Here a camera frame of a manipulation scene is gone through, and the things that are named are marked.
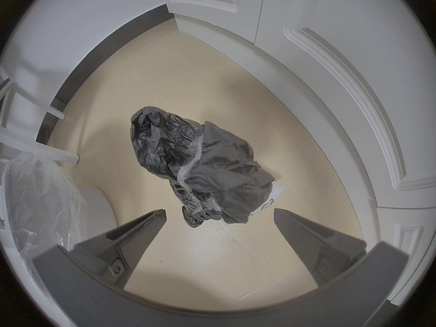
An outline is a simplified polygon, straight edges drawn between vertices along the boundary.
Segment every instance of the white cabinet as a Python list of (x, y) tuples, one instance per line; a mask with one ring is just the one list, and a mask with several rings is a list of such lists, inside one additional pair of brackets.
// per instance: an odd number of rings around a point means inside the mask
[(213, 25), (254, 42), (262, 0), (166, 0), (168, 10)]
[(382, 241), (409, 255), (409, 262), (388, 299), (399, 305), (405, 298), (401, 289), (417, 270), (436, 231), (436, 208), (378, 208)]
[(335, 115), (379, 206), (436, 206), (436, 56), (404, 2), (263, 0), (255, 45)]

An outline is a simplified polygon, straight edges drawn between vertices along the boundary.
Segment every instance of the black plastic bag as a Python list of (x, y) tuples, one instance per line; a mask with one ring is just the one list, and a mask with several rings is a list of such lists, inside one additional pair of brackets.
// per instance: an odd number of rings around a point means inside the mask
[(189, 226), (207, 219), (246, 223), (264, 203), (274, 177), (253, 160), (243, 139), (213, 123), (145, 107), (132, 117), (130, 138), (139, 164), (169, 179)]

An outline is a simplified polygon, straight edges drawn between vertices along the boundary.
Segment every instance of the crumpled plastic bag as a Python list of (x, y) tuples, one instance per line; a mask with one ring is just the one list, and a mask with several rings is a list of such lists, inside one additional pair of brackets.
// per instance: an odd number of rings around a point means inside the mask
[(269, 200), (274, 177), (254, 161), (251, 146), (210, 122), (204, 125), (156, 107), (131, 119), (139, 164), (168, 179), (192, 227), (208, 219), (246, 223)]
[(4, 173), (12, 236), (28, 264), (54, 245), (69, 251), (87, 238), (86, 201), (70, 174), (48, 156), (22, 152)]

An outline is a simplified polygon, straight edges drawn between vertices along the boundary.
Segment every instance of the beige floor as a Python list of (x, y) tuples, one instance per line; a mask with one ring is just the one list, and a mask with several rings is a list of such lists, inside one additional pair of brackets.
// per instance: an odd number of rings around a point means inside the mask
[(178, 307), (217, 310), (272, 304), (316, 288), (273, 222), (270, 207), (248, 224), (185, 224), (181, 203), (139, 166), (130, 118), (157, 106), (211, 121), (253, 147), (255, 159), (286, 190), (275, 203), (362, 238), (356, 214), (323, 152), (293, 114), (237, 64), (167, 21), (109, 58), (79, 89), (50, 145), (77, 152), (64, 165), (78, 185), (98, 187), (119, 225), (164, 208), (167, 222), (126, 290)]

